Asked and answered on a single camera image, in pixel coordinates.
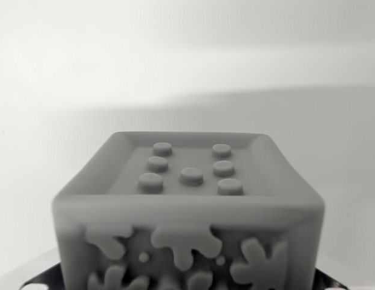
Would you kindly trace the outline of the black-padded silver gripper left finger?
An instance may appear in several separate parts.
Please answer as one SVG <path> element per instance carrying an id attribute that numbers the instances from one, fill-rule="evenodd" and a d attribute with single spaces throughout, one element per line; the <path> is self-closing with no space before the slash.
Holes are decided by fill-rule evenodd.
<path id="1" fill-rule="evenodd" d="M 0 276 L 0 289 L 22 289 L 30 284 L 43 284 L 48 289 L 65 289 L 58 248 L 44 252 Z"/>

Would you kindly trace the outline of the black-padded silver gripper right finger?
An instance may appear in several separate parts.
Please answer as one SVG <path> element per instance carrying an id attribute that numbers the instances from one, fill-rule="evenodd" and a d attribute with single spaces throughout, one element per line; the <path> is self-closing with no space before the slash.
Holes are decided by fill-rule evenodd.
<path id="1" fill-rule="evenodd" d="M 315 289 L 375 289 L 375 282 L 340 263 L 319 262 Z"/>

